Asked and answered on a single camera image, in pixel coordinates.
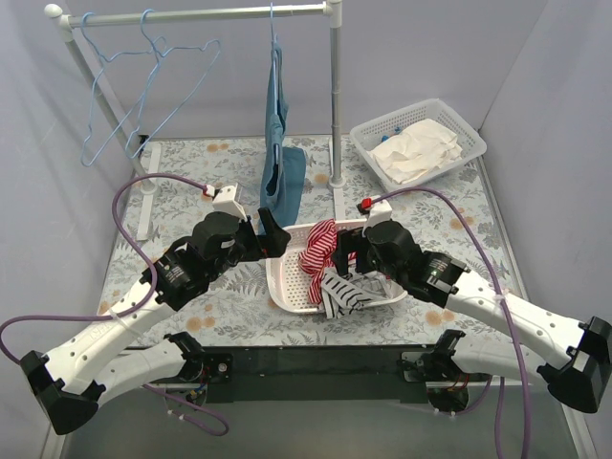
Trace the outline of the black white striped tank top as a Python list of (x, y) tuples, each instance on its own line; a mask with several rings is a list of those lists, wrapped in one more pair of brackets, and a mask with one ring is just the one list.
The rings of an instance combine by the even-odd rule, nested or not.
[(380, 273), (350, 271), (348, 275), (340, 276), (334, 268), (325, 269), (320, 292), (323, 311), (328, 319), (385, 306), (403, 298), (403, 292)]

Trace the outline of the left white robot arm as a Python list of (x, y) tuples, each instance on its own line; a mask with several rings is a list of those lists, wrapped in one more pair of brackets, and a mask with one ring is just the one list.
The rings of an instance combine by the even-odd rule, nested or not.
[(84, 426), (98, 409), (134, 388), (157, 380), (200, 380), (211, 370), (203, 346), (189, 333), (168, 335), (144, 350), (125, 351), (154, 325), (173, 316), (209, 285), (241, 262), (278, 258), (290, 234), (266, 208), (264, 231), (250, 219), (213, 211), (146, 269), (104, 315), (73, 338), (41, 353), (31, 351), (19, 365), (58, 435)]

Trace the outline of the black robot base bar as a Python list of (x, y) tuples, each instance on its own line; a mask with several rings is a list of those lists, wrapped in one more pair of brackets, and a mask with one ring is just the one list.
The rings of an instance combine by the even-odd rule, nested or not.
[(434, 344), (203, 347), (185, 345), (173, 383), (202, 383), (209, 404), (399, 401), (424, 403), (429, 385), (472, 378)]

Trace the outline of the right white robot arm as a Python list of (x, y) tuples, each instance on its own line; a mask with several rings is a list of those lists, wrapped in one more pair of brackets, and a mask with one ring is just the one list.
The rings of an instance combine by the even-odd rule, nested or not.
[(477, 319), (523, 344), (544, 362), (537, 374), (560, 402), (578, 411), (598, 411), (611, 377), (611, 325), (592, 317), (559, 316), (515, 295), (504, 294), (466, 264), (424, 251), (395, 221), (342, 229), (332, 260), (339, 274), (354, 254), (359, 273), (378, 272), (408, 295)]

